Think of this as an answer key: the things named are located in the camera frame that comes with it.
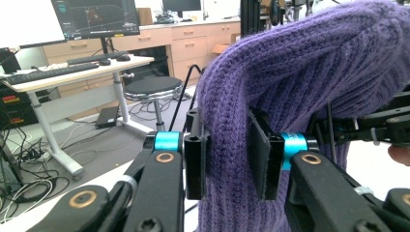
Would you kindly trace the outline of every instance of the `black stool seat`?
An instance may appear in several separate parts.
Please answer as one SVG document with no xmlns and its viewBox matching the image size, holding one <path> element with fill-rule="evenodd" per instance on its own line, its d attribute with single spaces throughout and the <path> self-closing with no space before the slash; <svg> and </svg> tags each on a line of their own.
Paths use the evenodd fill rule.
<svg viewBox="0 0 410 232">
<path fill-rule="evenodd" d="M 182 85 L 182 81 L 175 77 L 150 77 L 132 82 L 125 87 L 125 92 L 135 95 L 151 95 L 174 90 Z"/>
</svg>

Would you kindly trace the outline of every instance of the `cardboard box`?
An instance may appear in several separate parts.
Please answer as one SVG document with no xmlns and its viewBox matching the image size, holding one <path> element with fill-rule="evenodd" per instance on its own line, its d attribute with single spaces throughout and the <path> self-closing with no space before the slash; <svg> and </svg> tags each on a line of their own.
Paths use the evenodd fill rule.
<svg viewBox="0 0 410 232">
<path fill-rule="evenodd" d="M 231 35 L 231 43 L 234 44 L 241 39 L 241 33 L 234 33 Z"/>
<path fill-rule="evenodd" d="M 262 0 L 262 2 L 260 2 L 260 5 L 269 7 L 271 5 L 271 0 Z"/>
<path fill-rule="evenodd" d="M 137 8 L 136 12 L 139 15 L 139 25 L 145 26 L 153 24 L 151 8 Z"/>
<path fill-rule="evenodd" d="M 212 48 L 212 53 L 219 55 L 223 53 L 228 47 L 229 43 L 215 44 L 215 46 Z"/>
</svg>

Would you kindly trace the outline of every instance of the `round stool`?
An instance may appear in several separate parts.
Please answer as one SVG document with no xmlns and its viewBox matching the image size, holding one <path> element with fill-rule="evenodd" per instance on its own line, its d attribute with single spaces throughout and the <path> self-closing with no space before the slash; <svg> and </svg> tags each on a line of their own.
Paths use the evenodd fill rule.
<svg viewBox="0 0 410 232">
<path fill-rule="evenodd" d="M 182 81 L 175 77 L 147 77 L 138 79 L 127 85 L 124 88 L 124 96 L 126 99 L 134 102 L 153 102 L 157 116 L 157 130 L 165 131 L 158 100 L 179 96 L 182 87 Z"/>
</svg>

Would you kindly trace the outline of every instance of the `purple knit fabric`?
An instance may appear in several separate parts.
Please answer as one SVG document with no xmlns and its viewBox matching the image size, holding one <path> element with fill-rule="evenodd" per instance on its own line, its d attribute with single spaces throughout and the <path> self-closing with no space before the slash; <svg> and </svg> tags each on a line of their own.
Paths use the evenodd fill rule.
<svg viewBox="0 0 410 232">
<path fill-rule="evenodd" d="M 289 230 L 288 172 L 276 201 L 256 197 L 247 161 L 250 106 L 268 112 L 273 131 L 305 131 L 327 102 L 338 118 L 374 111 L 403 88 L 409 73 L 410 12 L 387 0 L 340 5 L 232 45 L 198 85 L 212 140 L 198 230 Z M 343 167 L 347 150 L 337 148 Z"/>
</svg>

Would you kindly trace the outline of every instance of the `small black box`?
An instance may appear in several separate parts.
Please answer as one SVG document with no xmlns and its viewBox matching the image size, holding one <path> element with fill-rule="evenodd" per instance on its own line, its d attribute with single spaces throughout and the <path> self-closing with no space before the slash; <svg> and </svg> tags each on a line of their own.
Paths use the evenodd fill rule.
<svg viewBox="0 0 410 232">
<path fill-rule="evenodd" d="M 117 125 L 118 106 L 104 108 L 96 122 L 96 129 L 112 128 Z"/>
<path fill-rule="evenodd" d="M 8 107 L 2 107 L 0 104 L 0 109 L 2 109 L 0 110 L 0 125 L 2 125 L 2 127 L 8 125 L 9 129 L 13 129 L 37 124 L 39 122 L 29 103 L 21 103 Z"/>
</svg>

